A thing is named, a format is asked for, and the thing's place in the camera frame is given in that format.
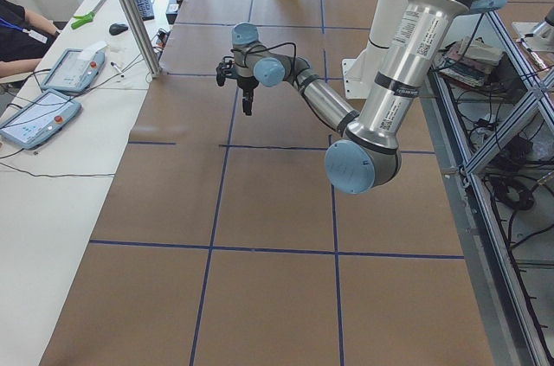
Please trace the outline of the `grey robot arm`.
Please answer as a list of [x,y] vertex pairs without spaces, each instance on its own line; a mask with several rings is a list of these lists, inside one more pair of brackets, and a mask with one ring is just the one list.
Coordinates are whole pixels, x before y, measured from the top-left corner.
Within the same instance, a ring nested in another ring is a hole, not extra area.
[[279,55],[247,22],[232,30],[232,49],[217,67],[217,81],[237,82],[242,107],[250,113],[254,89],[282,82],[293,86],[312,112],[339,135],[325,154],[331,184],[359,194],[392,180],[401,167],[397,132],[457,16],[497,10],[507,0],[379,0],[376,21],[385,21],[384,44],[350,61],[346,82],[361,86],[367,98],[356,110],[297,55]]

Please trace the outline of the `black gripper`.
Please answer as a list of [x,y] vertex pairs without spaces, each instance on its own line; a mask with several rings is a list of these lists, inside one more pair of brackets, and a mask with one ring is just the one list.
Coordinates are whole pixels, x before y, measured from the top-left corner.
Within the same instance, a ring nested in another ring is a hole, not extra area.
[[251,116],[254,90],[258,87],[259,81],[254,76],[239,76],[237,85],[242,90],[242,111],[245,115]]

